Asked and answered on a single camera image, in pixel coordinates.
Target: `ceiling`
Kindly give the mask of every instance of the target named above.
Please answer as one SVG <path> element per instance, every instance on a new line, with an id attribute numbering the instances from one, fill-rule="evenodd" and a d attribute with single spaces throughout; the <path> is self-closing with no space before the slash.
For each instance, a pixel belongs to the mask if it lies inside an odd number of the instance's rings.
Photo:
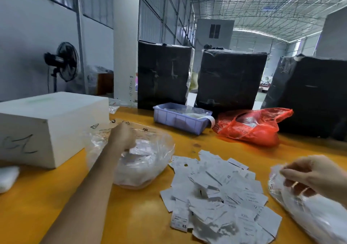
<path id="1" fill-rule="evenodd" d="M 326 16 L 347 0 L 192 0 L 197 18 L 235 20 L 234 28 L 255 30 L 284 41 L 321 31 Z"/>

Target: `fan stand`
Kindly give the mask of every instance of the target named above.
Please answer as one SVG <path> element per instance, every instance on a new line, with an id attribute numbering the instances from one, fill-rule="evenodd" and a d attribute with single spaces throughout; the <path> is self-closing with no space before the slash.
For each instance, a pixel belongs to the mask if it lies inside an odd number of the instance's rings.
<path id="1" fill-rule="evenodd" d="M 53 92 L 57 92 L 57 74 L 59 73 L 59 68 L 55 68 L 51 76 L 53 76 Z"/>

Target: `blue plastic basket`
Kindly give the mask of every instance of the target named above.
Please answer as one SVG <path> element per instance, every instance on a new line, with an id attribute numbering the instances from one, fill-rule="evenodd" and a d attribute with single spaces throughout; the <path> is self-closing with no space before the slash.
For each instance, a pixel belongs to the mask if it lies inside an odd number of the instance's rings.
<path id="1" fill-rule="evenodd" d="M 203 130 L 207 127 L 210 120 L 203 118 L 203 119 L 195 119 L 193 117 L 189 117 L 186 115 L 182 115 L 177 112 L 168 111 L 165 109 L 184 109 L 187 106 L 180 105 L 172 102 L 160 104 L 157 106 L 154 106 L 154 121 L 158 123 L 162 123 L 168 126 L 172 126 L 175 128 L 178 128 L 183 131 L 187 131 L 196 135 L 200 135 Z"/>

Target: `white box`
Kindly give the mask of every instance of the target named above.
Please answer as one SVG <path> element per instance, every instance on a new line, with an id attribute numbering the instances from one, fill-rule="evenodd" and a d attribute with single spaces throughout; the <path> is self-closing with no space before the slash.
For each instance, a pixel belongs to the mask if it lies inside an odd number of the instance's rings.
<path id="1" fill-rule="evenodd" d="M 0 159 L 56 168 L 84 148 L 84 131 L 108 121 L 106 97 L 58 92 L 1 102 Z"/>

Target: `black fan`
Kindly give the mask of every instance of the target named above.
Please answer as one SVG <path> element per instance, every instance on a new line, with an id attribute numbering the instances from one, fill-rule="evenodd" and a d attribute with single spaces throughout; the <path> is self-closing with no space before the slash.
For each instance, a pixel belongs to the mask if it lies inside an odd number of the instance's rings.
<path id="1" fill-rule="evenodd" d="M 57 92 L 57 74 L 65 82 L 73 80 L 77 76 L 78 54 L 75 47 L 69 42 L 63 42 L 58 46 L 57 54 L 46 53 L 44 60 L 48 66 L 55 66 L 53 73 L 54 92 Z"/>

